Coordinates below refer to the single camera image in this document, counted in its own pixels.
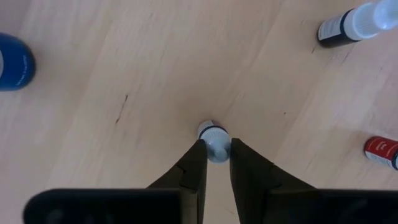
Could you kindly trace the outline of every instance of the blue container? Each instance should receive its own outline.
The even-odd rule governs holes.
[[[29,47],[16,37],[0,33],[0,91],[19,90],[35,73]]]

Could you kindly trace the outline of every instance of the wooden table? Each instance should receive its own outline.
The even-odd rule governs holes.
[[[359,0],[4,0],[34,81],[0,93],[0,217],[54,187],[146,187],[220,121],[316,187],[398,189],[363,144],[398,138],[398,32],[335,49],[322,20]],[[205,223],[237,223],[209,164]]]

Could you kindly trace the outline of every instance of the red bottle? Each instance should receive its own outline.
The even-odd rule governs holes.
[[[398,170],[398,141],[375,136],[366,141],[364,147],[368,159]]]

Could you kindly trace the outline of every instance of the small bottle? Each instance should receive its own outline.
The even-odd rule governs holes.
[[[337,47],[370,39],[397,24],[397,0],[370,2],[324,21],[318,29],[318,41],[324,47]]]
[[[207,158],[215,164],[229,159],[231,138],[217,121],[205,121],[198,128],[198,139],[206,142]]]
[[[374,136],[368,139],[364,146],[365,156],[380,164],[398,170],[398,142]]]
[[[0,33],[0,91],[19,90],[35,73],[29,47],[16,37]]]

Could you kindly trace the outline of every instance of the red label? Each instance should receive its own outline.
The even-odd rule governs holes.
[[[398,142],[382,137],[373,137],[365,145],[365,152],[371,152],[375,155],[389,159],[394,157],[398,150]]]

